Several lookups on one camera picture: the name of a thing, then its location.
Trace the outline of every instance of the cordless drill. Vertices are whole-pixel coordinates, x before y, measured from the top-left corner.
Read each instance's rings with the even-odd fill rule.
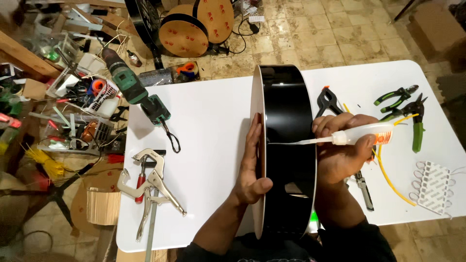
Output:
[[[170,112],[157,95],[149,96],[136,74],[112,49],[104,48],[102,58],[112,75],[112,80],[130,104],[141,104],[141,108],[154,125],[170,119]]]

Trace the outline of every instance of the dark sleeve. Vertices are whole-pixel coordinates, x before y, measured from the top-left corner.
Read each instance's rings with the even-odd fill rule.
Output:
[[[196,243],[191,242],[187,246],[182,254],[176,259],[177,262],[191,262],[191,261],[203,261],[203,262],[213,262],[220,261],[222,256],[211,253],[202,247],[198,246]]]
[[[328,228],[318,232],[329,261],[397,261],[379,227],[369,224],[367,219],[354,228]]]

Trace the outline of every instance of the forearm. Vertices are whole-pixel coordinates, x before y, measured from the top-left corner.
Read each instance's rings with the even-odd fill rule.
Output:
[[[329,185],[317,179],[314,207],[326,228],[352,228],[365,219],[361,206],[343,181]]]
[[[193,242],[203,249],[224,255],[243,219],[247,204],[240,204],[232,193],[197,232]]]

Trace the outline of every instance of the green pliers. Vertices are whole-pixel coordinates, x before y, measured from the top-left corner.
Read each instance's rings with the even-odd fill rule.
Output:
[[[422,117],[424,116],[424,101],[426,99],[427,98],[422,99],[421,93],[416,101],[408,103],[403,109],[394,108],[390,114],[380,120],[380,122],[385,122],[401,115],[407,117],[409,114],[419,114],[412,118],[414,131],[412,150],[415,153],[421,151],[422,134],[425,131],[422,124]]]
[[[388,112],[390,110],[393,110],[394,108],[397,108],[399,105],[401,105],[401,103],[406,100],[406,99],[409,99],[411,97],[411,94],[416,92],[416,90],[418,90],[419,86],[418,85],[412,85],[408,88],[400,88],[394,92],[390,92],[390,93],[387,93],[381,97],[379,97],[375,102],[374,102],[374,105],[380,105],[381,102],[383,102],[384,100],[388,99],[388,98],[391,98],[391,97],[397,97],[397,96],[400,96],[400,98],[398,99],[398,101],[396,101],[394,104],[392,105],[389,105],[387,107],[384,107],[382,108],[380,111],[382,113],[385,113],[385,112]]]

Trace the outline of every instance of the hand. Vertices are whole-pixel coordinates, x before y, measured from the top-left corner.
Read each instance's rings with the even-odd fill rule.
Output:
[[[377,123],[375,117],[343,113],[338,116],[325,116],[314,119],[312,132],[316,138],[329,137],[333,132]],[[336,184],[361,170],[364,162],[370,159],[376,136],[365,135],[355,145],[333,145],[317,143],[317,177],[320,182]]]
[[[256,179],[256,153],[261,133],[260,114],[256,113],[246,135],[240,174],[232,190],[232,195],[237,198],[239,204],[254,204],[259,200],[260,195],[267,193],[273,186],[270,178]]]

